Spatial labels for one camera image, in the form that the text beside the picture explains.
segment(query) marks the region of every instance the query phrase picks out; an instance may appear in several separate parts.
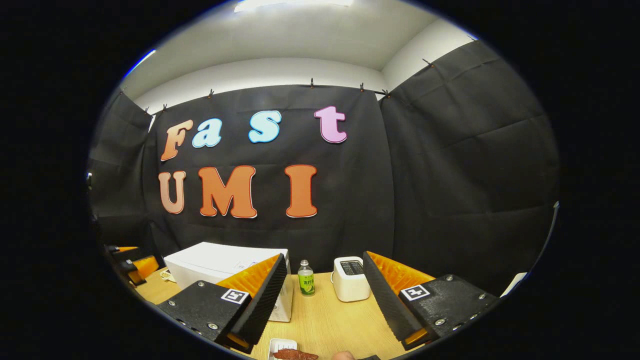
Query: black fabric backdrop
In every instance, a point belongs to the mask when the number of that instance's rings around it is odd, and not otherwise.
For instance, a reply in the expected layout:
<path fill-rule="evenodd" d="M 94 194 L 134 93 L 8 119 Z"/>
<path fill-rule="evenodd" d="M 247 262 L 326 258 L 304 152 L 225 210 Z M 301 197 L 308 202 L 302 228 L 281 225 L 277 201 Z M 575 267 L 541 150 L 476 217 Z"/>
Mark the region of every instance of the black fabric backdrop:
<path fill-rule="evenodd" d="M 87 171 L 93 214 L 106 245 L 144 247 L 157 254 L 142 194 L 142 152 L 151 115 L 115 92 L 97 124 Z"/>
<path fill-rule="evenodd" d="M 328 143 L 320 134 L 317 110 L 335 106 L 344 113 L 339 131 L 348 138 Z M 268 143 L 251 143 L 251 116 L 258 111 L 282 114 L 279 135 Z M 214 147 L 191 144 L 198 125 L 211 118 L 222 120 L 221 140 Z M 187 120 L 193 127 L 173 159 L 160 161 L 169 127 Z M 239 165 L 255 168 L 252 202 L 256 218 L 234 218 L 230 214 L 205 217 L 202 206 L 202 167 L 216 167 L 226 184 Z M 312 203 L 317 214 L 289 218 L 289 165 L 312 165 Z M 339 256 L 361 256 L 371 250 L 392 255 L 394 196 L 391 161 L 385 128 L 370 91 L 336 86 L 267 86 L 202 97 L 172 106 L 156 114 L 145 146 L 143 162 L 145 202 L 150 212 L 156 242 L 163 255 L 175 249 L 209 241 L 247 247 L 287 248 L 292 268 L 308 259 L 317 272 L 333 270 Z M 185 206 L 181 213 L 168 213 L 161 203 L 158 173 L 183 170 Z M 175 181 L 170 198 L 176 199 Z"/>
<path fill-rule="evenodd" d="M 320 134 L 314 112 L 327 106 L 346 114 L 342 143 Z M 264 110 L 282 114 L 279 135 L 251 143 L 249 120 Z M 198 125 L 211 118 L 222 120 L 221 141 L 194 148 Z M 329 272 L 334 258 L 371 250 L 499 296 L 535 262 L 557 200 L 548 118 L 520 76 L 480 41 L 437 59 L 380 102 L 373 92 L 337 86 L 236 90 L 159 112 L 147 136 L 150 117 L 120 95 L 106 119 L 90 164 L 92 202 L 114 229 L 106 242 L 152 238 L 162 256 L 201 241 L 287 248 L 294 266 L 306 258 Z M 189 119 L 178 155 L 160 161 L 167 129 Z M 239 165 L 256 169 L 257 217 L 202 216 L 198 171 L 216 167 L 226 183 Z M 316 216 L 285 214 L 289 165 L 316 167 Z M 178 170 L 186 172 L 185 206 L 176 215 L 161 203 L 157 176 Z"/>
<path fill-rule="evenodd" d="M 499 296 L 547 238 L 555 140 L 522 78 L 480 41 L 433 65 L 380 101 L 394 175 L 394 259 Z"/>

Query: white ceiling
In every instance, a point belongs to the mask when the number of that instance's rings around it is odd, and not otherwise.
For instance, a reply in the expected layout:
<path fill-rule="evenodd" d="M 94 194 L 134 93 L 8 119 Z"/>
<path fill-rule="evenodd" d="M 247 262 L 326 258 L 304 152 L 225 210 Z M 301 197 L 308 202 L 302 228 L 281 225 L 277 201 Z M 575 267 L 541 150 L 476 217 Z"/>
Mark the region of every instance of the white ceiling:
<path fill-rule="evenodd" d="M 382 70 L 437 17 L 400 0 L 275 4 L 234 13 L 229 1 L 157 45 L 121 84 L 131 99 L 207 67 L 259 58 L 315 58 Z"/>

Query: cardboard box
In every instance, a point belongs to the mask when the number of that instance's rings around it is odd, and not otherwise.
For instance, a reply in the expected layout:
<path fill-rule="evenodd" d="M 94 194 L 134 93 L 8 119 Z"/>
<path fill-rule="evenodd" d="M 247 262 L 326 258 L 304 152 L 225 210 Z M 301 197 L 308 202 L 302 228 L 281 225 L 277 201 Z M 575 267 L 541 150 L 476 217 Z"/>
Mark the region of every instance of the cardboard box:
<path fill-rule="evenodd" d="M 262 249 L 202 242 L 166 256 L 164 262 L 178 286 L 184 289 L 198 280 L 215 284 L 278 253 L 284 255 L 287 271 L 291 274 L 287 249 Z M 293 279 L 287 277 L 282 285 L 269 317 L 270 321 L 289 322 L 291 320 L 294 288 L 292 282 Z"/>

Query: light blue letter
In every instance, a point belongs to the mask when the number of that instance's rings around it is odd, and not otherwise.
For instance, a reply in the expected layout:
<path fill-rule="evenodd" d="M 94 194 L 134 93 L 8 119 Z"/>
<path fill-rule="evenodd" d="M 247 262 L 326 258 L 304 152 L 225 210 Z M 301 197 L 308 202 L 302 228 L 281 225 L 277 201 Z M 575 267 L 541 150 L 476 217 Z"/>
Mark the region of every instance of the light blue letter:
<path fill-rule="evenodd" d="M 205 120 L 198 126 L 198 133 L 193 137 L 193 147 L 214 147 L 222 137 L 220 137 L 220 129 L 222 128 L 222 120 L 209 119 Z"/>
<path fill-rule="evenodd" d="M 260 111 L 255 113 L 249 125 L 253 130 L 249 131 L 249 141 L 252 143 L 257 142 L 270 142 L 280 133 L 280 127 L 278 123 L 282 120 L 282 115 L 279 111 Z"/>

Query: letter s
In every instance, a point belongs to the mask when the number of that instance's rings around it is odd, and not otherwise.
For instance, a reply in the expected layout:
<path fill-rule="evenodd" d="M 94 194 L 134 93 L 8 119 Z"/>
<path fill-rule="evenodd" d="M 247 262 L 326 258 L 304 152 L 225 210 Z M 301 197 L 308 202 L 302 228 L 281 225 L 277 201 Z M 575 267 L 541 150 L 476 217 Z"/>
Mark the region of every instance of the letter s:
<path fill-rule="evenodd" d="M 249 120 L 249 125 L 253 130 L 249 131 L 249 141 L 270 142 L 273 141 L 280 133 L 278 123 L 282 120 L 279 111 L 260 111 L 254 114 Z"/>

